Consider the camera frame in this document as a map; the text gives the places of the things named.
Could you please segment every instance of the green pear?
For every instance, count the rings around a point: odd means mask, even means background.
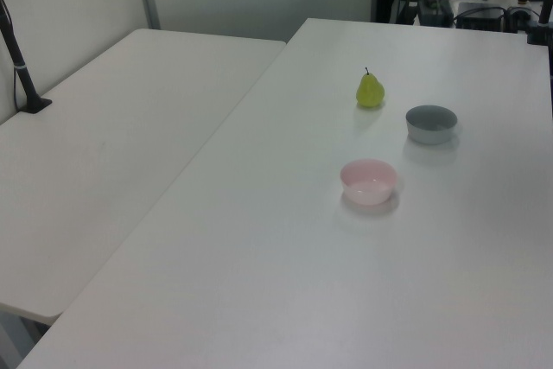
[[[384,87],[373,74],[366,69],[359,88],[357,89],[357,102],[363,107],[377,107],[384,98]]]

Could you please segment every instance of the black stand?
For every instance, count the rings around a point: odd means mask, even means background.
[[[40,97],[35,90],[33,85],[33,80],[25,64],[25,60],[21,54],[21,50],[17,45],[16,36],[14,35],[14,29],[11,23],[11,20],[8,16],[8,11],[4,8],[5,3],[3,0],[0,0],[0,31],[2,31],[2,36],[10,51],[11,60],[14,62],[14,68],[19,75],[19,80],[25,90],[27,95],[27,105],[24,106],[21,111],[29,112],[31,114],[36,114],[43,108],[52,104],[51,99],[43,99]]]
[[[537,22],[528,22],[527,41],[531,45],[549,45],[549,40],[553,36],[553,25],[550,23],[551,8],[553,0],[543,0],[542,13]]]
[[[542,13],[537,22],[528,22],[527,41],[531,45],[544,45],[548,47],[550,56],[550,88],[551,101],[553,102],[553,25],[550,23],[553,0],[543,0]]]

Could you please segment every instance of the pink bowl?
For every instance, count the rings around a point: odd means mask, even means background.
[[[360,205],[377,205],[388,200],[396,186],[396,170],[386,162],[360,159],[340,172],[346,197]]]

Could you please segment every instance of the bowl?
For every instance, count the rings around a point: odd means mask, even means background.
[[[396,170],[386,162],[360,159],[340,172],[346,197],[359,205],[378,205],[388,200],[396,186]]]
[[[409,137],[423,144],[440,144],[451,139],[457,116],[438,105],[420,105],[405,115]]]

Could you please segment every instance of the gray bowl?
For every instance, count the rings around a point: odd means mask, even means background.
[[[438,105],[420,105],[405,115],[409,137],[423,144],[445,143],[453,136],[457,116]]]

